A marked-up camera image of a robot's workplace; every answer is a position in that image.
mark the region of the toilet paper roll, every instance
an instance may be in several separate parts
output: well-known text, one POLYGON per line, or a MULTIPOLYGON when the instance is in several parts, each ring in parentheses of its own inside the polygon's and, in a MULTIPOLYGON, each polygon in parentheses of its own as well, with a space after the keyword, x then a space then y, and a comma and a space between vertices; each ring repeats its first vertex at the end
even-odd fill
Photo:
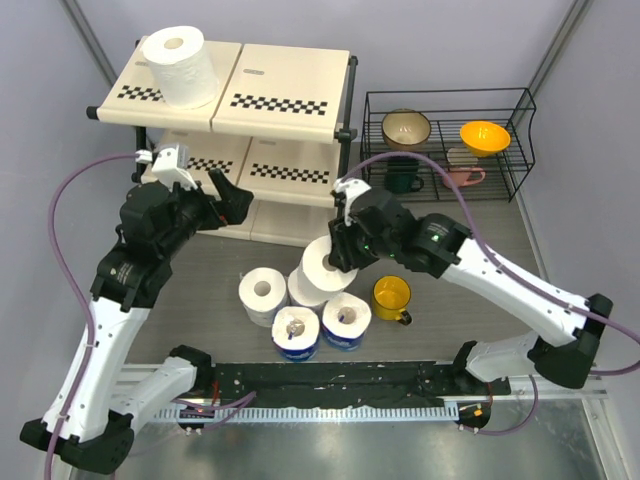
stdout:
POLYGON ((218 94, 218 78, 204 35, 197 28, 158 30, 145 40, 142 54, 167 105, 197 108, 218 94))
POLYGON ((271 338, 284 358, 304 362, 318 350, 320 320, 309 308, 284 307, 273 322, 271 338))
POLYGON ((291 304, 310 308, 318 315, 321 315, 324 304, 327 303, 327 300, 334 294, 318 290, 308 282, 301 286, 299 278, 300 268, 296 268, 287 279, 291 304))
POLYGON ((344 273, 329 264, 331 253, 331 237, 325 235, 311 242, 302 254, 300 262, 301 275, 298 282, 301 288, 307 289, 309 284, 327 293, 344 290, 358 274, 357 270, 344 273))
POLYGON ((272 268, 256 268, 247 273, 238 295, 251 321, 261 327, 271 327, 278 310, 289 301, 284 277, 272 268))
POLYGON ((322 333, 331 346, 340 350, 358 348, 370 323, 369 305, 349 293, 333 297, 322 313, 322 333))

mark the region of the metal table surface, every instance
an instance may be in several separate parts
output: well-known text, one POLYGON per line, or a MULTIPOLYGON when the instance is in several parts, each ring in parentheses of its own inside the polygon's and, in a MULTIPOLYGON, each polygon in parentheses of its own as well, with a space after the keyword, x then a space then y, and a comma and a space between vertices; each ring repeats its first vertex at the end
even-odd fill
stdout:
MULTIPOLYGON (((530 401, 500 402, 489 425, 514 425, 529 408, 530 401)), ((177 428, 147 425, 117 480, 606 478, 576 400, 541 402, 527 428, 506 437, 418 422, 230 424, 202 436, 171 436, 177 428)), ((76 472, 72 478, 107 477, 76 472)))
MULTIPOLYGON (((416 216, 440 212, 464 221, 454 203, 409 205, 416 216)), ((515 202, 472 203, 485 240, 525 269, 537 272, 520 211, 515 202)), ((172 262, 173 277, 160 294, 129 352, 129 363, 162 363, 180 344, 209 352, 219 362, 280 362, 270 331, 254 325, 238 298, 243 273, 271 267, 288 275, 303 249, 196 235, 172 262)), ((314 361, 451 360, 463 342, 493 341, 525 333, 526 325, 477 294, 412 273, 389 260, 362 270, 347 289, 369 299, 383 275, 406 278, 413 297, 414 322, 372 322, 362 347, 344 353, 321 344, 314 361)))

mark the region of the beige shelf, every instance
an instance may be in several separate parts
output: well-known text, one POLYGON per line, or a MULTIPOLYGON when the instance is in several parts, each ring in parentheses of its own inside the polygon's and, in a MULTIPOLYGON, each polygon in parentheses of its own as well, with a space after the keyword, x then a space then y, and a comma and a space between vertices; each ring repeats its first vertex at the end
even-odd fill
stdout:
POLYGON ((257 200, 331 208, 340 144, 254 138, 238 186, 257 200))
POLYGON ((306 247, 329 233, 328 223, 336 216, 334 208, 260 202, 251 240, 293 247, 306 247))
MULTIPOLYGON (((209 170, 220 168, 229 181, 237 185, 251 138, 219 133, 167 130, 160 140, 160 145, 176 142, 189 147, 190 158, 187 170, 193 179, 202 183, 204 193, 217 195, 218 191, 208 175, 209 170)), ((147 166, 142 175, 142 183, 156 180, 155 175, 151 173, 151 166, 147 166)))
POLYGON ((348 62, 346 50, 245 45, 213 131, 333 142, 348 62))
POLYGON ((348 51, 207 41, 220 94, 207 105, 182 110, 162 98, 141 51, 146 38, 98 107, 100 121, 333 142, 348 51))
POLYGON ((334 208, 254 201, 242 225, 198 233, 237 240, 306 247, 316 238, 329 233, 329 221, 335 216, 334 208))
POLYGON ((204 230, 198 233, 211 235, 214 237, 234 238, 236 240, 251 240, 251 229, 258 213, 259 202, 255 200, 249 207, 249 213, 242 225, 232 225, 230 227, 219 228, 218 230, 204 230))
POLYGON ((98 119, 101 122, 140 127, 211 131, 211 118, 223 98, 242 45, 206 42, 220 82, 220 93, 207 105, 182 110, 170 107, 163 100, 141 51, 146 39, 142 38, 111 92, 98 108, 98 119))

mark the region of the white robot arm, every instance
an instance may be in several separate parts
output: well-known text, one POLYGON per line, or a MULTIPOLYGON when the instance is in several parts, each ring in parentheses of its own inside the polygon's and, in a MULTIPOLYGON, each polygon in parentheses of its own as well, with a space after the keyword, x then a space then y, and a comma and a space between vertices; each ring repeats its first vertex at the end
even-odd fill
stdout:
MULTIPOLYGON (((445 215, 416 219, 389 192, 358 179, 336 182, 334 195, 344 215, 329 225, 333 266, 349 271, 382 257, 393 258, 409 270, 468 288, 531 327, 533 332, 513 339, 467 342, 456 362, 468 374, 491 382, 538 372, 568 388, 584 385, 604 325, 558 307, 505 275, 487 258, 470 230, 445 215)), ((587 299, 563 291, 489 250, 499 265, 535 287, 568 305, 609 316, 613 304, 606 297, 587 299)))
MULTIPOLYGON (((148 162, 151 155, 139 152, 148 162)), ((211 357, 187 346, 173 349, 164 364, 125 396, 112 399, 133 339, 171 276, 170 262, 201 229, 240 224, 253 194, 233 186, 220 170, 209 172, 219 199, 204 194, 186 171, 184 146, 164 146, 153 166, 159 181, 127 194, 116 229, 118 242, 98 265, 91 286, 95 340, 85 329, 67 378, 43 418, 27 422, 20 439, 47 450, 60 412, 71 401, 55 453, 77 468, 110 474, 124 461, 144 424, 179 395, 211 385, 211 357), (91 356, 82 359, 87 348, 91 356), (81 382, 72 391, 78 374, 81 382)))

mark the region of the pink mug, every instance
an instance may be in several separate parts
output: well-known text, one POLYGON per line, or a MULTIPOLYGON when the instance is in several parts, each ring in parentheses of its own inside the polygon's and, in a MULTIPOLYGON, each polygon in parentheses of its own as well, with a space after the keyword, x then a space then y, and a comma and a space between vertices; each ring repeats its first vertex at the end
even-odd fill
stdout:
MULTIPOLYGON (((480 167, 450 167, 447 173, 457 187, 468 187, 470 185, 475 185, 483 181, 487 176, 487 172, 485 172, 484 169, 480 167), (470 180, 471 175, 474 172, 479 173, 480 177, 470 180)), ((451 188, 448 179, 443 179, 442 183, 444 183, 445 187, 451 188)))

